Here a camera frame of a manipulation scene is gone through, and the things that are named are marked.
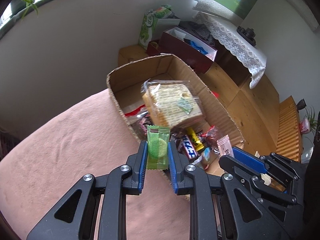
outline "blue gripper pad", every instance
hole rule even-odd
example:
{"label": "blue gripper pad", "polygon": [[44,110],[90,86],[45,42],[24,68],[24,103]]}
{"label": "blue gripper pad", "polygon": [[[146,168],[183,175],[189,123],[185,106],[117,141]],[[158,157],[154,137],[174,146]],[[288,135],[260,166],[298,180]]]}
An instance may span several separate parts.
{"label": "blue gripper pad", "polygon": [[143,155],[141,160],[141,165],[139,169],[139,182],[138,182],[138,191],[141,193],[144,186],[144,177],[146,175],[146,166],[147,166],[147,153],[148,153],[148,142],[145,143],[143,149]]}
{"label": "blue gripper pad", "polygon": [[264,167],[264,162],[259,158],[241,150],[238,147],[233,147],[232,150],[236,160],[242,162],[258,173],[267,173],[267,169]]}
{"label": "blue gripper pad", "polygon": [[172,188],[175,194],[178,193],[178,181],[177,181],[177,170],[176,165],[174,164],[173,154],[170,143],[168,143],[168,159],[169,159],[169,168],[171,175]]}

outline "pink snack packet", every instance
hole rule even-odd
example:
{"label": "pink snack packet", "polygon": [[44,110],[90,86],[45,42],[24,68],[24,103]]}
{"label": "pink snack packet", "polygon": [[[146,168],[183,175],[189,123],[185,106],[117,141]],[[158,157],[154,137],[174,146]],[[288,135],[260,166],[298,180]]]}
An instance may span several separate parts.
{"label": "pink snack packet", "polygon": [[227,154],[234,157],[232,146],[231,146],[230,139],[229,139],[228,135],[225,135],[222,138],[218,139],[217,145],[218,145],[218,149],[220,152],[220,157],[223,155],[227,155]]}

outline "bread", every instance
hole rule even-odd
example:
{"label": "bread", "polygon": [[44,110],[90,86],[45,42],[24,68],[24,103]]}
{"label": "bread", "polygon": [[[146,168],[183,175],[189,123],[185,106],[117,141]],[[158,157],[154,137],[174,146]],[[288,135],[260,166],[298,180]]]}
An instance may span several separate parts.
{"label": "bread", "polygon": [[184,84],[151,85],[142,99],[155,125],[170,129],[186,127],[203,117],[198,103]]}

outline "packaged bread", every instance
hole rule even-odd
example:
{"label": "packaged bread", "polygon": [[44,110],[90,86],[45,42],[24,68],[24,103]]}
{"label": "packaged bread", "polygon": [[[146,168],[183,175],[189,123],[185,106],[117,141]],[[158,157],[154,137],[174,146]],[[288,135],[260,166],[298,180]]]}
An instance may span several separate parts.
{"label": "packaged bread", "polygon": [[204,119],[200,100],[189,81],[146,81],[142,93],[154,125],[185,128]]}

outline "gray wall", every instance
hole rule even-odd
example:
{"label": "gray wall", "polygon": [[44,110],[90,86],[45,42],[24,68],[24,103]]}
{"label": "gray wall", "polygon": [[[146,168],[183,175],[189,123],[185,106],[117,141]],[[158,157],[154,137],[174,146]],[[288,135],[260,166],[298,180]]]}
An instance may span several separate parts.
{"label": "gray wall", "polygon": [[104,90],[144,12],[164,3],[182,20],[196,14],[195,0],[54,0],[27,15],[0,40],[0,126],[25,138]]}
{"label": "gray wall", "polygon": [[[292,95],[320,110],[320,38],[286,0],[258,0],[243,23],[253,28],[257,45],[267,55],[266,75],[280,101]],[[305,110],[300,111],[300,118]],[[312,133],[308,138],[313,141]],[[304,137],[304,148],[311,142]]]}

